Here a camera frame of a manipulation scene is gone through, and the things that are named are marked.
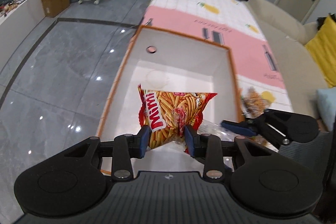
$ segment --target sofa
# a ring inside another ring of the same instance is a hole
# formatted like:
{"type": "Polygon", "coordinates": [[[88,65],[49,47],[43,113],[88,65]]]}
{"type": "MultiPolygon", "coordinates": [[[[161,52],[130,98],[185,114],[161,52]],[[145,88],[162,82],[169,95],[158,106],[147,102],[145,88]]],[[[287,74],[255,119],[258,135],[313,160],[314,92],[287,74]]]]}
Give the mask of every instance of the sofa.
{"type": "Polygon", "coordinates": [[[248,0],[245,5],[268,40],[294,112],[318,119],[316,90],[326,89],[328,85],[304,47],[316,35],[317,24],[302,25],[267,0],[248,0]]]}

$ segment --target mimi snack bag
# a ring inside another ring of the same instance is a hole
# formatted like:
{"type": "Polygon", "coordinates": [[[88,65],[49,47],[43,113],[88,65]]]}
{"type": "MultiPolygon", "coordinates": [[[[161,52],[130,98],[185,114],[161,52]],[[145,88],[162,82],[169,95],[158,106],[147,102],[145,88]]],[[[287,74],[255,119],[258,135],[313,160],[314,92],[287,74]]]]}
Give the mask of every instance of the mimi snack bag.
{"type": "Polygon", "coordinates": [[[138,86],[142,107],[141,126],[149,125],[152,134],[148,146],[156,148],[169,141],[184,141],[184,126],[195,130],[203,120],[203,110],[217,93],[184,93],[143,90],[138,86]]]}

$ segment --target pineapple print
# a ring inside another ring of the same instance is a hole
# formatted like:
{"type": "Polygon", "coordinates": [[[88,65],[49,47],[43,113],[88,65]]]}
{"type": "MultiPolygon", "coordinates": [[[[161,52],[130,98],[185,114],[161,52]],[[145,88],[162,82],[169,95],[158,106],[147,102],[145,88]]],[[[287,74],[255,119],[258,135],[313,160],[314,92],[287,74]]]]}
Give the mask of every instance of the pineapple print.
{"type": "Polygon", "coordinates": [[[204,2],[198,2],[197,5],[198,5],[198,4],[199,4],[201,7],[204,7],[206,10],[208,10],[208,11],[211,12],[211,13],[214,13],[214,14],[216,14],[216,15],[219,14],[219,10],[218,10],[218,8],[216,8],[216,7],[212,6],[212,5],[206,4],[206,3],[204,3],[204,2]]]}
{"type": "Polygon", "coordinates": [[[247,26],[252,32],[259,33],[259,30],[258,30],[256,27],[254,27],[253,25],[246,24],[246,26],[247,26]]]}
{"type": "Polygon", "coordinates": [[[262,93],[261,93],[261,97],[262,97],[262,99],[264,99],[264,100],[267,100],[268,102],[270,102],[270,105],[272,104],[272,103],[274,103],[274,101],[275,101],[275,97],[274,97],[274,95],[271,93],[271,92],[269,92],[269,91],[267,91],[267,90],[265,90],[265,91],[263,91],[262,93]]]}

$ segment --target gray tile floor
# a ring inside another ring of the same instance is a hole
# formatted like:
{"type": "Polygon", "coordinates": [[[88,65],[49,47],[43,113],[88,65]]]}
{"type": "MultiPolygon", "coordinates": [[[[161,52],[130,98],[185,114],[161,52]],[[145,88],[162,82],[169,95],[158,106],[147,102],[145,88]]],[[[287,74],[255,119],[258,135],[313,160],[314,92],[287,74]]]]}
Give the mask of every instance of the gray tile floor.
{"type": "MultiPolygon", "coordinates": [[[[112,25],[58,22],[24,64],[0,110],[0,223],[22,211],[16,177],[61,150],[95,134],[114,77],[150,0],[102,0],[72,4],[59,15],[114,21],[112,25]]],[[[0,73],[0,97],[18,65],[55,24],[45,18],[0,73]]]]}

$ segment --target cardboard box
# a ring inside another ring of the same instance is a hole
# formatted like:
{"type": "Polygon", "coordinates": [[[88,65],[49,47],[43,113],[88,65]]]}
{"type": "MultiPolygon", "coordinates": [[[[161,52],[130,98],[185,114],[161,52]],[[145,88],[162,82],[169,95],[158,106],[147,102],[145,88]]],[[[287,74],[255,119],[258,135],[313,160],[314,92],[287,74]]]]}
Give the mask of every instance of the cardboard box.
{"type": "Polygon", "coordinates": [[[70,0],[41,0],[46,17],[55,17],[69,7],[70,0]]]}

